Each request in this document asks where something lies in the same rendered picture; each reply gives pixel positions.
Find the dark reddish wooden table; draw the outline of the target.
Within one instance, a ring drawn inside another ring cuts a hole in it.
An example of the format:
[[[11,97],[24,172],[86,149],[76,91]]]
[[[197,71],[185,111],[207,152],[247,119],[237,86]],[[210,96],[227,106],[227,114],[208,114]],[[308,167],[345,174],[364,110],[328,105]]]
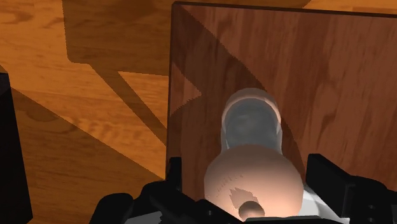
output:
[[[167,156],[193,199],[225,104],[247,87],[275,98],[298,172],[320,153],[397,190],[397,15],[176,2],[170,84]]]

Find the black robot stand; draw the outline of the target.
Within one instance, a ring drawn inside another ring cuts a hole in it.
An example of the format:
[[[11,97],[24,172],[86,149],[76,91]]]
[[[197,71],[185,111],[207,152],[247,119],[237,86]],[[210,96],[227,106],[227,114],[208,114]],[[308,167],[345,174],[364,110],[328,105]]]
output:
[[[32,207],[8,74],[0,73],[0,224],[28,224]]]

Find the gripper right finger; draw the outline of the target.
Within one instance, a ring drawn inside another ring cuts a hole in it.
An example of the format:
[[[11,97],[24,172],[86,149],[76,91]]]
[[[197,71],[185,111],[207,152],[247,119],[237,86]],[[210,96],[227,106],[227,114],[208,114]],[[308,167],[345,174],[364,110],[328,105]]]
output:
[[[350,224],[397,224],[397,192],[383,183],[353,176],[315,153],[307,160],[306,184]]]

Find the white bulbous vase grey neck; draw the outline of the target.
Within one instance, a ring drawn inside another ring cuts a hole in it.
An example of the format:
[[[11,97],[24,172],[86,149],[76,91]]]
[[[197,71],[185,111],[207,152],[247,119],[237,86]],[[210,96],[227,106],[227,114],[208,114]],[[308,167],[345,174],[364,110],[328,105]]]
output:
[[[204,196],[241,221],[300,212],[301,175],[282,154],[281,115],[266,91],[245,88],[227,100],[221,153],[205,172]]]

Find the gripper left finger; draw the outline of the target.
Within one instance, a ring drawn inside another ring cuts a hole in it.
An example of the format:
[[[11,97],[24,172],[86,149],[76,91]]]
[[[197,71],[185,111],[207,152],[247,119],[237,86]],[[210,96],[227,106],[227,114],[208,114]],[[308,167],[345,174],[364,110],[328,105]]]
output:
[[[97,204],[90,224],[135,224],[138,218],[151,218],[143,224],[242,224],[205,199],[195,201],[182,193],[182,159],[171,157],[166,178],[144,185],[138,198],[128,193],[112,193]]]

